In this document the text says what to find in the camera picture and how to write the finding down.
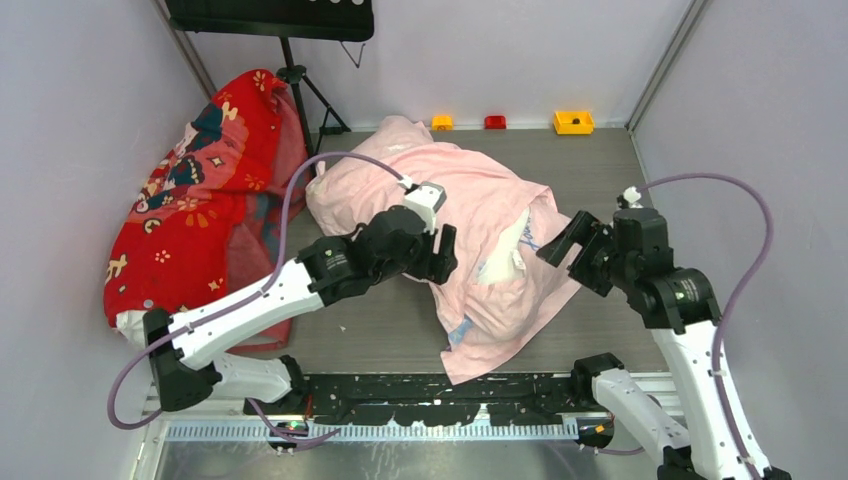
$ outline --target yellow block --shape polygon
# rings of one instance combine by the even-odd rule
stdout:
[[[554,128],[559,135],[588,135],[595,122],[589,112],[554,112]]]
[[[453,119],[450,115],[436,115],[433,117],[431,130],[453,130]]]

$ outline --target red block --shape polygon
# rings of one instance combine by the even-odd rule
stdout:
[[[506,117],[503,115],[489,115],[483,123],[486,130],[503,130],[506,128]]]

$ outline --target gray floor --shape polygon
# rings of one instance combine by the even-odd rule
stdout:
[[[321,150],[350,150],[367,136],[329,137]],[[550,185],[560,212],[569,216],[585,209],[609,220],[616,196],[643,181],[621,129],[600,129],[588,137],[547,130],[453,131],[435,137],[486,153],[521,177]],[[299,215],[289,229],[289,255],[320,235],[308,212]],[[285,353],[312,373],[442,372],[439,352],[446,345],[427,286],[394,278],[364,297],[298,318]],[[564,371],[578,358],[607,351],[632,371],[666,369],[623,296],[604,299],[584,289],[499,371]]]

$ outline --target pink towel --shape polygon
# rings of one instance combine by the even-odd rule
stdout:
[[[403,151],[386,156],[399,150]],[[459,266],[446,284],[430,288],[450,342],[441,356],[453,383],[486,374],[512,358],[579,288],[565,268],[575,250],[560,268],[534,253],[569,221],[557,212],[550,188],[522,180],[482,153],[433,143],[423,126],[397,117],[387,119],[374,137],[354,151],[382,156],[383,162],[415,182],[433,182],[447,192],[438,221],[457,227]],[[342,160],[307,187],[309,210],[329,235],[352,231],[357,223],[399,204],[402,197],[391,176],[355,159]],[[518,277],[481,284],[478,273],[499,235],[521,218],[526,218],[526,224],[511,259]]]

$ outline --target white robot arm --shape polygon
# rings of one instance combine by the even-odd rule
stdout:
[[[791,478],[771,466],[754,438],[723,351],[718,352],[721,369],[712,369],[712,342],[721,319],[712,285],[700,271],[674,265],[665,218],[639,205],[632,193],[619,197],[622,208],[611,225],[580,211],[537,255],[559,266],[579,244],[569,276],[601,296],[613,287],[627,295],[668,363],[688,430],[649,398],[610,353],[575,362],[573,395],[611,411],[650,455],[661,480],[750,479],[751,468],[763,479]],[[714,375],[724,380],[746,457],[731,436]]]
[[[438,185],[412,186],[401,205],[378,213],[367,225],[360,224],[349,235],[319,238],[301,250],[283,265],[270,288],[241,308],[231,307],[261,292],[269,277],[201,308],[174,315],[162,309],[146,313],[148,345],[200,319],[220,315],[149,355],[162,410],[183,410],[213,391],[276,402],[297,388],[301,377],[297,364],[288,357],[238,357],[224,353],[227,349],[282,320],[362,295],[401,273],[437,284],[447,281],[456,268],[454,227],[443,226],[439,250],[434,252],[436,213],[445,199]]]

